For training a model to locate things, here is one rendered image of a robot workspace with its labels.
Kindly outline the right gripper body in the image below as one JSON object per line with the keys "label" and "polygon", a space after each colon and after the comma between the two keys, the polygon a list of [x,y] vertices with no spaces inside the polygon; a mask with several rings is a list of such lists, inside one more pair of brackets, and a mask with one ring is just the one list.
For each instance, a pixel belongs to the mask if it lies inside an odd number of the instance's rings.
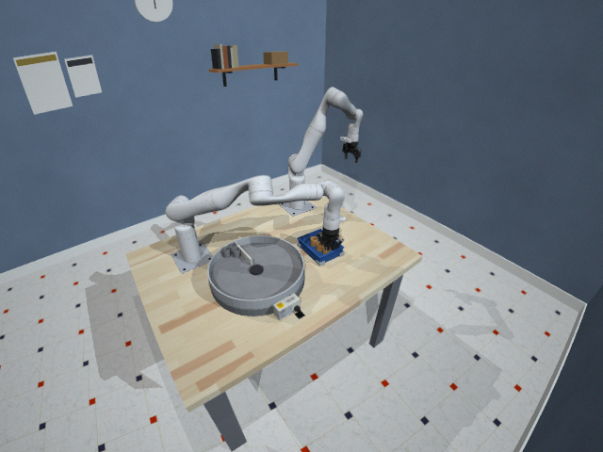
{"label": "right gripper body", "polygon": [[323,235],[323,237],[325,238],[325,235],[328,235],[328,241],[329,242],[330,242],[330,238],[331,237],[333,238],[333,242],[335,242],[338,239],[338,237],[339,237],[338,233],[339,233],[339,228],[336,229],[336,230],[327,230],[327,229],[325,229],[323,227],[323,229],[322,229],[322,235]]}

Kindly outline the blue open-top crate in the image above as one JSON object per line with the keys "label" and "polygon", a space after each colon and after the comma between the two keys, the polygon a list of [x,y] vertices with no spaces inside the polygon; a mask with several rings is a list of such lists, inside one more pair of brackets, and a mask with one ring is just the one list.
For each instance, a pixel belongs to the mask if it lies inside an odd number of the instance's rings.
{"label": "blue open-top crate", "polygon": [[322,255],[322,251],[317,251],[316,250],[317,247],[312,247],[310,245],[311,237],[312,236],[318,237],[319,232],[322,232],[322,229],[318,229],[316,231],[313,231],[312,233],[305,234],[303,236],[298,237],[297,239],[299,240],[301,249],[304,250],[314,261],[318,260],[320,263],[325,261],[325,263],[326,263],[326,262],[338,257],[339,253],[341,253],[343,251],[344,247],[342,245],[340,245],[338,248]]}

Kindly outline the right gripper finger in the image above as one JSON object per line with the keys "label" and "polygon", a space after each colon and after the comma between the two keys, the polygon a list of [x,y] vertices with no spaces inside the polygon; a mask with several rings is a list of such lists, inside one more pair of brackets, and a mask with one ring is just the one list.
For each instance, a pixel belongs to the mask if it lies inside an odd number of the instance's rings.
{"label": "right gripper finger", "polygon": [[332,251],[332,250],[336,249],[336,248],[337,248],[339,245],[341,245],[341,244],[342,244],[342,242],[344,241],[344,239],[341,239],[340,237],[338,237],[338,239],[337,239],[337,240],[338,240],[338,241],[337,241],[337,244],[335,245],[335,244],[334,244],[334,242],[333,242],[333,238],[332,238],[332,237],[330,238],[330,245],[331,245],[331,247],[330,247],[330,251]]}
{"label": "right gripper finger", "polygon": [[325,235],[325,238],[322,235],[322,232],[318,233],[318,238],[321,242],[322,245],[325,245],[325,250],[329,250],[330,248],[330,242],[328,241],[328,235]]}

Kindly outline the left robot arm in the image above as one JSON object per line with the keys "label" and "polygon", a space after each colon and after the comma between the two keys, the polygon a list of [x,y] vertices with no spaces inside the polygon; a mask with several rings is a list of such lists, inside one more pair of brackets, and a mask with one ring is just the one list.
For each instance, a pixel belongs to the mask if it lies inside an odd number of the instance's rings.
{"label": "left robot arm", "polygon": [[344,92],[334,87],[329,88],[321,101],[315,117],[305,132],[301,150],[299,153],[292,154],[288,159],[289,190],[299,184],[305,184],[303,171],[326,130],[326,113],[329,105],[341,109],[348,115],[348,119],[356,120],[356,122],[349,123],[347,138],[341,137],[340,140],[348,143],[358,141],[359,126],[363,118],[363,111],[356,109],[354,105],[350,105],[350,101]]}

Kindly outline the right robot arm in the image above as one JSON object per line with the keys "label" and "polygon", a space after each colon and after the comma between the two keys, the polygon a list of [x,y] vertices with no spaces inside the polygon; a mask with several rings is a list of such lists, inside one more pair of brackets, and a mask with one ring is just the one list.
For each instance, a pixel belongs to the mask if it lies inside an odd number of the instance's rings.
{"label": "right robot arm", "polygon": [[194,216],[224,210],[248,190],[250,203],[256,206],[318,201],[322,196],[326,196],[329,202],[324,207],[323,227],[336,230],[340,222],[346,221],[345,217],[340,216],[340,208],[345,198],[344,190],[335,182],[300,184],[285,194],[273,196],[271,178],[267,175],[255,176],[229,186],[205,191],[191,200],[178,196],[168,204],[166,216],[176,221],[174,230],[185,262],[194,263],[202,257],[194,227]]}

